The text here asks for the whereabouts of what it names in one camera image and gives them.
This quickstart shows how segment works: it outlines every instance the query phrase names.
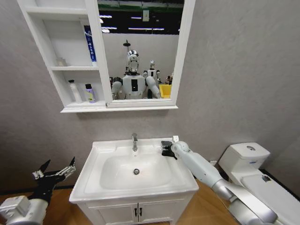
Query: toilet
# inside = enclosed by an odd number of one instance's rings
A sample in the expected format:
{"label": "toilet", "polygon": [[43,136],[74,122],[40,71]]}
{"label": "toilet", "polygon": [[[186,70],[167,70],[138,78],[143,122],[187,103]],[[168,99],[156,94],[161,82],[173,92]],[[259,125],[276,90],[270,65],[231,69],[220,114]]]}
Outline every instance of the toilet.
{"label": "toilet", "polygon": [[242,185],[278,216],[276,225],[299,225],[300,202],[268,175],[259,171],[270,153],[257,143],[230,145],[219,165],[232,183]]}

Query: white bottle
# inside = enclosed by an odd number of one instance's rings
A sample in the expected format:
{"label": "white bottle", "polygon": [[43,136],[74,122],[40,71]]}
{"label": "white bottle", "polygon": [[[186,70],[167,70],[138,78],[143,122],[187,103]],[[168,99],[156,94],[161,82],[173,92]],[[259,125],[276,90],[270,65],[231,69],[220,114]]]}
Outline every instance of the white bottle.
{"label": "white bottle", "polygon": [[75,98],[75,102],[76,103],[83,102],[83,100],[81,99],[81,96],[79,94],[79,90],[78,90],[76,84],[74,83],[74,80],[69,80],[69,83],[70,83],[70,87],[71,87],[71,90],[72,90],[74,98]]}

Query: gray wall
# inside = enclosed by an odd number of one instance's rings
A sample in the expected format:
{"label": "gray wall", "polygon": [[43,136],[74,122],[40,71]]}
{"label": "gray wall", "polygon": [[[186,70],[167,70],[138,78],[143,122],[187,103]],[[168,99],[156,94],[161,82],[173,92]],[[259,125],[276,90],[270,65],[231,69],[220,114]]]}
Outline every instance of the gray wall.
{"label": "gray wall", "polygon": [[[77,173],[93,141],[179,135],[206,159],[231,143],[258,142],[270,172],[299,155],[300,2],[198,0],[180,83],[178,110],[60,114],[62,104],[21,11],[0,1],[0,189],[34,185],[30,172],[72,156]],[[285,174],[274,174],[300,194]]]}

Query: white sink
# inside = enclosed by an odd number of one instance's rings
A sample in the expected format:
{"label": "white sink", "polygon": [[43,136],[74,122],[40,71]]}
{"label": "white sink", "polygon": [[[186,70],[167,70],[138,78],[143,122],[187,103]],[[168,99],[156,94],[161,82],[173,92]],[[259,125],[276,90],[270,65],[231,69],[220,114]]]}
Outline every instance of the white sink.
{"label": "white sink", "polygon": [[70,201],[150,196],[198,190],[181,160],[161,155],[161,141],[139,139],[134,157],[132,140],[94,142],[73,188]]}
{"label": "white sink", "polygon": [[171,170],[165,157],[158,153],[108,158],[100,175],[100,186],[106,189],[140,189],[167,184]]}

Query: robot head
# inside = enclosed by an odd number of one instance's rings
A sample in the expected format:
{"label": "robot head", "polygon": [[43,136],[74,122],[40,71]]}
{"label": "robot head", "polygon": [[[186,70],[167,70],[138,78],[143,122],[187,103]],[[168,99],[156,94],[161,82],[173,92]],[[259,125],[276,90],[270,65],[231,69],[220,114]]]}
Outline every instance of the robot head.
{"label": "robot head", "polygon": [[151,62],[150,62],[150,69],[154,69],[154,66],[155,66],[154,60],[151,60]]}
{"label": "robot head", "polygon": [[132,73],[136,73],[139,68],[139,53],[136,50],[130,50],[127,53],[127,62],[129,71]]}

